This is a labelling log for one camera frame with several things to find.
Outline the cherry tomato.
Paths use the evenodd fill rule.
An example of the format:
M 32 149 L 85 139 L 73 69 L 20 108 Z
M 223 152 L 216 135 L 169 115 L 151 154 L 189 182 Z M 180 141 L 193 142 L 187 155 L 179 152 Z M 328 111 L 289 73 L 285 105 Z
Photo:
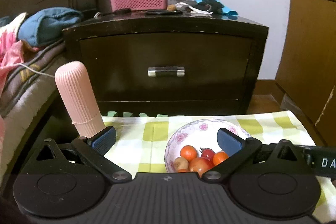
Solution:
M 201 148 L 201 157 L 212 161 L 214 156 L 215 156 L 215 152 L 212 149 Z

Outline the dark wooden nightstand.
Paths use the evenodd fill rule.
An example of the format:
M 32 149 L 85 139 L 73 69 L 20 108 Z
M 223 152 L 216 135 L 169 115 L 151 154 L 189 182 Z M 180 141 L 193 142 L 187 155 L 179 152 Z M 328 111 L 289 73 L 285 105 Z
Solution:
M 131 12 L 92 18 L 63 37 L 102 113 L 232 115 L 248 109 L 268 31 L 240 16 Z M 148 77 L 149 67 L 165 66 L 185 67 L 185 76 Z

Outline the clutter of clothes on nightstand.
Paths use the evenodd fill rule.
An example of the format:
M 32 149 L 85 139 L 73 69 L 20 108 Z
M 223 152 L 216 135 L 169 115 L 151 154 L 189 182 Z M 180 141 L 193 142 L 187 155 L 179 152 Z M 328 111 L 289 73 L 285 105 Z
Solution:
M 168 11 L 185 11 L 197 15 L 238 16 L 235 10 L 223 5 L 219 0 L 167 0 Z

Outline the green white checkered tablecloth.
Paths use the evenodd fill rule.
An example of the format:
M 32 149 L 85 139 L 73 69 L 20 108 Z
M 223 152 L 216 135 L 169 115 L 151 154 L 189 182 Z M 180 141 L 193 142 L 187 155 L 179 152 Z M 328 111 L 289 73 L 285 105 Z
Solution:
M 104 116 L 102 119 L 117 132 L 116 144 L 105 157 L 135 175 L 137 172 L 166 172 L 167 142 L 181 127 L 199 117 Z M 304 126 L 290 111 L 219 116 L 219 120 L 231 122 L 233 131 L 246 130 L 264 144 L 288 139 L 293 144 L 314 145 Z

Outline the white floral porcelain bowl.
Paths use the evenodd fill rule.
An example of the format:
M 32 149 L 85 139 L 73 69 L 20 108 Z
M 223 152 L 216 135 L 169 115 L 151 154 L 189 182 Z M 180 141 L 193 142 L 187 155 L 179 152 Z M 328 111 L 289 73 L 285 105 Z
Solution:
M 238 124 L 225 119 L 209 118 L 192 121 L 175 131 L 167 143 L 165 149 L 165 167 L 167 172 L 175 172 L 173 162 L 177 157 L 180 157 L 180 150 L 185 145 L 193 146 L 198 151 L 198 154 L 201 154 L 201 148 L 210 148 L 214 152 L 221 151 L 222 149 L 217 141 L 217 134 L 220 128 L 226 128 L 242 139 L 251 137 Z

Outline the large red tomato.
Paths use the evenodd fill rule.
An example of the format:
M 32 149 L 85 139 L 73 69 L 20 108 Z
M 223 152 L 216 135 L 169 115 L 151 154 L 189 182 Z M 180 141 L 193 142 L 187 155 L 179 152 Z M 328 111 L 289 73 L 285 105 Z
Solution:
M 189 162 L 189 171 L 196 172 L 199 177 L 214 167 L 214 164 L 211 160 L 204 157 L 197 157 Z

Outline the blue cloth bundle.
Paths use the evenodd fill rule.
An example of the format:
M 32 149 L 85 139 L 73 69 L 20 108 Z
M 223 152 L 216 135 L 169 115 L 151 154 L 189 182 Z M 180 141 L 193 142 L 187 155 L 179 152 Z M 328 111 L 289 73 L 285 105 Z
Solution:
M 52 44 L 62 37 L 62 30 L 80 23 L 82 12 L 66 7 L 43 9 L 27 18 L 20 26 L 18 39 L 25 40 L 32 47 Z

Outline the small orange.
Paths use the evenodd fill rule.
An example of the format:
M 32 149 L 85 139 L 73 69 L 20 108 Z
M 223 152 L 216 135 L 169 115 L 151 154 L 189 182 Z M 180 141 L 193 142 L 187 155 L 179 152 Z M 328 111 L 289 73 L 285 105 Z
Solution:
M 198 151 L 191 145 L 185 145 L 180 150 L 180 156 L 191 162 L 198 157 Z
M 224 162 L 228 158 L 229 156 L 224 151 L 217 152 L 213 156 L 213 164 L 214 166 L 219 165 L 220 163 Z
M 178 173 L 187 173 L 187 172 L 189 172 L 189 170 L 188 169 L 179 169 L 177 172 Z

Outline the brown wooden wardrobe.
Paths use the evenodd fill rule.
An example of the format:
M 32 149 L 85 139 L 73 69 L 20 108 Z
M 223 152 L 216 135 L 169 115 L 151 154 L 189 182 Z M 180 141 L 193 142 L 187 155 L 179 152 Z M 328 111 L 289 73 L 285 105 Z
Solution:
M 335 145 L 335 0 L 290 0 L 276 82 Z

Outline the pink patterned blanket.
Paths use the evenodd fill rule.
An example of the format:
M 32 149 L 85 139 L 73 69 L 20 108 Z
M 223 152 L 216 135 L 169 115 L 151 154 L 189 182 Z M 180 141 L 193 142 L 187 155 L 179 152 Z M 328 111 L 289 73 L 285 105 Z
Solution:
M 37 52 L 39 48 L 32 47 L 25 40 L 18 39 L 18 31 L 27 18 L 23 12 L 16 16 L 9 24 L 1 27 L 1 93 L 3 92 L 7 75 L 25 62 L 25 53 Z

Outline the brown longan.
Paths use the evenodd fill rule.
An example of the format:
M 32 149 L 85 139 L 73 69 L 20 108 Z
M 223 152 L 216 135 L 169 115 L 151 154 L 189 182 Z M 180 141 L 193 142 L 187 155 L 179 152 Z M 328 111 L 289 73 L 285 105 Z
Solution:
M 179 172 L 180 170 L 189 170 L 189 161 L 184 157 L 177 157 L 173 162 L 173 167 L 175 171 Z

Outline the pink ribbed cylindrical case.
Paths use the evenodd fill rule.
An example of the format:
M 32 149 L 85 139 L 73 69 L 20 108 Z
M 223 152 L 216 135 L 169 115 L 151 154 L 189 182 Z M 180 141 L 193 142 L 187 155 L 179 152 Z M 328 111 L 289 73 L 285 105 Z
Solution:
M 80 136 L 91 138 L 105 128 L 87 69 L 80 61 L 60 66 L 55 83 Z

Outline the bed mattress with grey sheet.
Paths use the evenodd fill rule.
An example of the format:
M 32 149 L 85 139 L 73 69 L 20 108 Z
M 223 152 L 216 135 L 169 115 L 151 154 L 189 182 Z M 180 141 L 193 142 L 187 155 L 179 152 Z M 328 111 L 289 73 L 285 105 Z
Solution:
M 66 63 L 65 41 L 58 40 L 33 53 L 25 53 L 8 75 L 1 93 L 1 187 L 51 102 L 56 91 L 54 74 Z

